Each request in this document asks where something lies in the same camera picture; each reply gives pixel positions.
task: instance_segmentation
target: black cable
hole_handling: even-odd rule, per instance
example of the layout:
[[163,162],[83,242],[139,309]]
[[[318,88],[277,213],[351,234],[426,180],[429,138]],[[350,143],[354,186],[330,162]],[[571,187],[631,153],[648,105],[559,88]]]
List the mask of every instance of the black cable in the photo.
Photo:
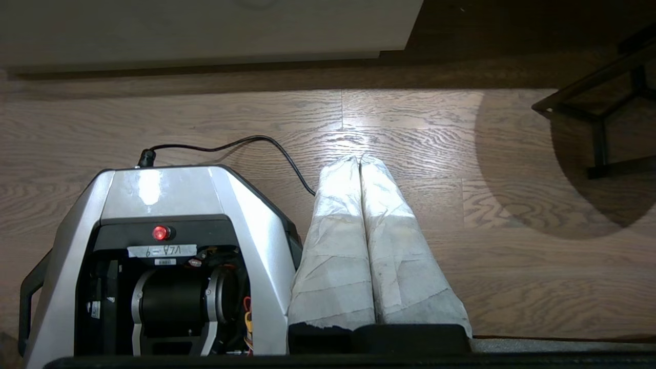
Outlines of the black cable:
[[139,163],[137,164],[139,167],[151,167],[155,164],[155,151],[156,150],[161,150],[163,148],[187,148],[189,150],[197,150],[197,151],[204,151],[204,152],[217,152],[221,150],[225,150],[227,148],[231,148],[233,146],[237,146],[239,144],[243,143],[250,143],[250,142],[255,142],[255,141],[268,141],[272,143],[284,156],[285,159],[289,162],[289,165],[291,165],[291,168],[294,169],[294,172],[298,176],[298,179],[300,179],[300,182],[303,184],[303,187],[312,195],[315,196],[316,193],[310,188],[308,183],[305,181],[305,178],[303,178],[303,175],[300,174],[300,171],[298,170],[298,167],[296,166],[296,163],[294,163],[294,160],[289,156],[287,151],[274,139],[272,139],[269,136],[263,136],[263,135],[255,135],[255,136],[248,136],[244,137],[243,139],[236,140],[234,142],[231,142],[229,144],[225,144],[223,146],[219,147],[214,147],[214,148],[206,148],[206,147],[200,147],[200,146],[194,146],[194,145],[187,145],[187,144],[160,144],[160,145],[155,145],[151,148],[147,148],[141,152],[141,158],[139,158]]

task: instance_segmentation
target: label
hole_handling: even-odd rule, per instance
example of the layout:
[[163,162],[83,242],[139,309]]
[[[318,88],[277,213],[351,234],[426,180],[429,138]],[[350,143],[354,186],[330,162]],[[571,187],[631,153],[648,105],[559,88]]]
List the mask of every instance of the label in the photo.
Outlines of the label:
[[196,245],[129,246],[129,257],[196,256]]
[[175,259],[155,259],[155,265],[175,265]]
[[100,319],[100,301],[91,302],[91,317]]

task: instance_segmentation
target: robot handle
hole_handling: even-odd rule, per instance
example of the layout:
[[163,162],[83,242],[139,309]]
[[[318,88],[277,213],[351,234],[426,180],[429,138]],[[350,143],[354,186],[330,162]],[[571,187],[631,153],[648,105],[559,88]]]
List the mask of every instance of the robot handle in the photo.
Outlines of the robot handle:
[[32,296],[43,287],[51,251],[49,250],[45,254],[20,285],[20,307],[18,311],[18,353],[20,356],[25,355],[25,349],[28,346],[32,322]]

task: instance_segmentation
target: red indicator light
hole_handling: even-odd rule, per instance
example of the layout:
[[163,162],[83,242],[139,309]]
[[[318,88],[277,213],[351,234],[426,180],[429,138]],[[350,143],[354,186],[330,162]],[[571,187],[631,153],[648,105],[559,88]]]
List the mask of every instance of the red indicator light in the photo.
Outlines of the red indicator light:
[[157,241],[164,241],[171,235],[171,230],[163,225],[158,225],[153,229],[153,238]]

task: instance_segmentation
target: black metal chair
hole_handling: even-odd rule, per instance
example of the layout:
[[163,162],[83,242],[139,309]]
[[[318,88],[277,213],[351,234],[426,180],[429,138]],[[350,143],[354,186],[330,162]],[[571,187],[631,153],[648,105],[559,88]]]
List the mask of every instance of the black metal chair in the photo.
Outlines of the black metal chair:
[[[594,167],[588,168],[589,179],[656,171],[656,155],[609,163],[608,142],[606,139],[606,120],[617,110],[635,98],[656,101],[656,90],[647,86],[645,69],[645,63],[656,58],[656,23],[622,41],[618,47],[618,52],[620,58],[615,62],[560,89],[532,106],[536,112],[546,117],[558,113],[588,121],[592,124],[594,132],[592,136]],[[571,99],[627,72],[630,73],[631,77],[631,92],[601,114],[593,114],[567,103]]]

